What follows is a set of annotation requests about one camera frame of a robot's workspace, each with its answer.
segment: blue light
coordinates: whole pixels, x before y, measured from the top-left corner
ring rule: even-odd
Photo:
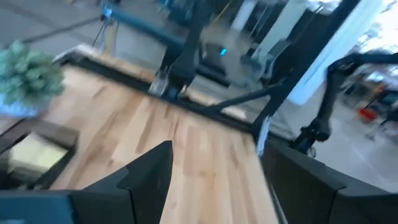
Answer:
[[[226,49],[221,50],[220,55],[224,55],[226,53]]]

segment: desk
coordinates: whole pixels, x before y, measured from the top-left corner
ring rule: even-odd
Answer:
[[[88,47],[77,49],[118,69],[153,78],[140,67]],[[54,99],[42,119],[79,130],[80,142],[52,189],[82,189],[169,139],[174,166],[161,223],[277,223],[249,134],[80,68],[66,66],[64,83],[64,94]]]

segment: paper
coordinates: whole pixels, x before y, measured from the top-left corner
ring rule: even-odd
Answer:
[[[10,150],[9,165],[11,169],[24,167],[44,173],[66,153],[66,149],[31,133]]]

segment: white wall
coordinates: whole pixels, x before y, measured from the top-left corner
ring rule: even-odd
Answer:
[[[325,80],[327,66],[348,53],[382,8],[382,0],[362,0],[297,83],[289,101],[305,104]]]
[[[270,49],[280,40],[286,39],[292,31],[294,25],[303,15],[307,8],[307,0],[290,0],[283,8],[280,16],[276,20],[275,24],[271,27],[266,37],[260,43],[253,57],[257,57],[260,50],[259,58],[266,60],[266,55]]]

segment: red object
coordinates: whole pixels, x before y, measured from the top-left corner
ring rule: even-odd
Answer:
[[[358,114],[365,122],[371,122],[377,118],[377,113],[369,108],[360,109]]]

